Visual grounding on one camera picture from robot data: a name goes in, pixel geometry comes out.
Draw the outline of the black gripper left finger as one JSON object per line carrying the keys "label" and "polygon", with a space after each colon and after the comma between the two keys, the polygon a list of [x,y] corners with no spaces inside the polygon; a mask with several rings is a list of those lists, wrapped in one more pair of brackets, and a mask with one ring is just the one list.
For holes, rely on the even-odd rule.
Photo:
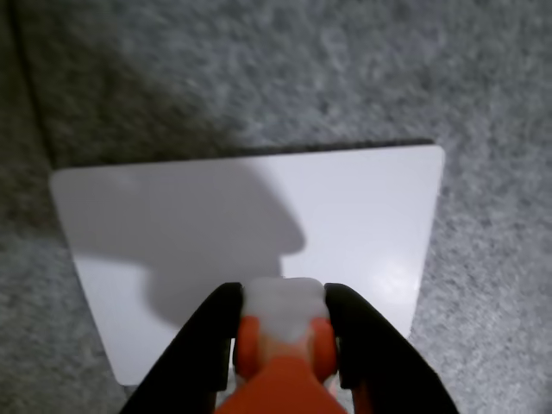
{"label": "black gripper left finger", "polygon": [[217,287],[138,385],[122,413],[212,413],[227,387],[230,342],[242,311],[242,285]]}

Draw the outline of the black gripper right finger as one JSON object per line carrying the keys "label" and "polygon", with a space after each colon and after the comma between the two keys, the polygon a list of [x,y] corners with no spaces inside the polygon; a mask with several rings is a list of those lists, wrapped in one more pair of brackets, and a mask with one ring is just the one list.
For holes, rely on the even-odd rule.
{"label": "black gripper right finger", "polygon": [[456,413],[439,376],[402,335],[358,292],[324,286],[339,342],[341,386],[356,413]]}

